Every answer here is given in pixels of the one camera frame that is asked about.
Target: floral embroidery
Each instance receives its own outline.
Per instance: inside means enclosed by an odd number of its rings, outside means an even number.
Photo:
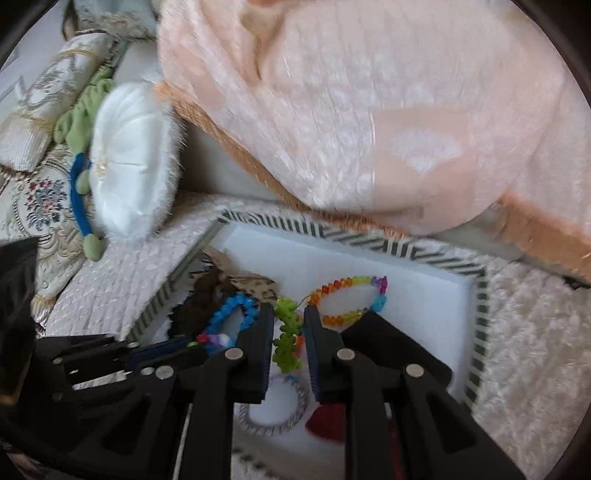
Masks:
[[[27,222],[30,228],[41,230],[52,223],[61,222],[62,211],[66,207],[66,190],[63,180],[32,181],[27,192]]]

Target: white tray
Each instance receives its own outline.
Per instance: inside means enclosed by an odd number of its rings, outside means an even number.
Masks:
[[[147,343],[161,326],[160,312],[170,311],[190,285],[189,272],[199,269],[204,245],[227,253],[243,270],[265,275],[279,286],[278,294],[299,301],[336,278],[354,275],[388,276],[388,302],[380,315],[416,340],[453,371],[449,393],[472,405],[483,368],[488,299],[486,271],[481,265],[444,258],[397,240],[358,235],[310,222],[304,217],[276,218],[255,212],[225,212],[173,272],[138,319],[129,340]],[[340,290],[322,300],[321,314],[339,314],[369,306],[374,287]],[[309,389],[306,355],[300,377]],[[278,373],[271,366],[271,375]],[[252,414],[281,417],[291,397],[269,393]],[[342,445],[308,434],[305,423],[316,409],[310,402],[304,417],[291,431],[257,436],[234,428],[234,446],[249,461],[263,463],[288,478],[344,478]]]

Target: pink blanket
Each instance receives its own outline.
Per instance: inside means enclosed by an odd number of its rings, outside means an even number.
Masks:
[[[507,240],[587,275],[591,109],[510,0],[170,0],[160,57],[306,205],[427,234],[500,200]]]

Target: jewelry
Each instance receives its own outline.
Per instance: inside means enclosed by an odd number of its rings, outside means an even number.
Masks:
[[[275,302],[275,316],[283,322],[279,338],[273,340],[275,353],[273,361],[281,369],[281,373],[288,374],[294,369],[301,367],[298,360],[297,336],[300,334],[301,322],[296,313],[298,306],[293,300],[286,297],[279,297]]]
[[[244,330],[252,326],[259,314],[256,307],[256,301],[242,293],[236,294],[233,297],[228,297],[224,304],[212,315],[209,319],[209,324],[201,333],[197,335],[197,343],[205,345],[207,353],[211,356],[221,349],[226,349],[236,345],[236,339],[230,338],[225,333],[220,333],[224,320],[230,316],[235,308],[240,307],[244,315],[244,319],[240,324],[240,330]]]
[[[379,288],[379,294],[374,298],[374,301],[363,310],[351,310],[344,315],[336,317],[330,315],[323,315],[322,323],[328,326],[343,326],[356,322],[365,312],[373,310],[378,313],[381,312],[388,300],[386,290],[388,289],[388,277],[348,277],[334,280],[334,282],[322,285],[321,288],[315,290],[309,295],[308,305],[318,305],[322,297],[325,297],[341,288],[349,288],[356,285],[372,285]]]
[[[304,416],[304,412],[308,408],[308,392],[301,384],[300,379],[293,375],[273,375],[269,380],[269,386],[271,383],[276,382],[289,383],[295,389],[297,393],[297,408],[295,412],[286,421],[277,425],[260,425],[253,422],[250,418],[251,406],[242,403],[238,410],[238,424],[245,432],[252,435],[281,435],[282,433],[289,432]]]

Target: metal screw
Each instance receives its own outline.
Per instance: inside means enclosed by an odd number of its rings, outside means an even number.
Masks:
[[[336,352],[336,356],[339,360],[348,362],[355,358],[355,352],[350,348],[342,348],[338,352]]]
[[[244,352],[240,348],[229,348],[225,355],[228,360],[240,360],[244,356]]]
[[[156,377],[160,380],[166,380],[174,375],[174,368],[170,365],[162,365],[156,369]]]
[[[421,365],[417,364],[410,364],[406,367],[406,372],[409,377],[413,378],[421,378],[425,373],[425,369],[421,367]]]

